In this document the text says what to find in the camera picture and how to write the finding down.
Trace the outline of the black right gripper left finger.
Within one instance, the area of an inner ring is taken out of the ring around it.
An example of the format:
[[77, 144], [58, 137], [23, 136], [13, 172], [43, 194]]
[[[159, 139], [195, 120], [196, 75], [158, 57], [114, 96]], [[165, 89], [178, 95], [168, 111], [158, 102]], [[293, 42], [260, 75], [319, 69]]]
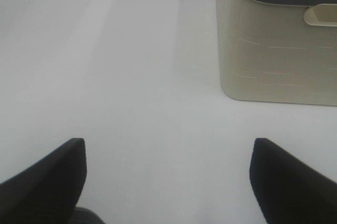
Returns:
[[73, 138], [1, 183], [1, 223], [68, 223], [85, 180], [85, 142]]

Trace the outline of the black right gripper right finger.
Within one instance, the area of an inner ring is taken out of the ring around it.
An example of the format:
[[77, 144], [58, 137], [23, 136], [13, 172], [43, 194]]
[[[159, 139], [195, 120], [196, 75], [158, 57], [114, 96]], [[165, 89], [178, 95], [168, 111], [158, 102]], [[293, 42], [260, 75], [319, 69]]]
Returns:
[[267, 223], [336, 223], [336, 182], [267, 138], [254, 141], [250, 183]]

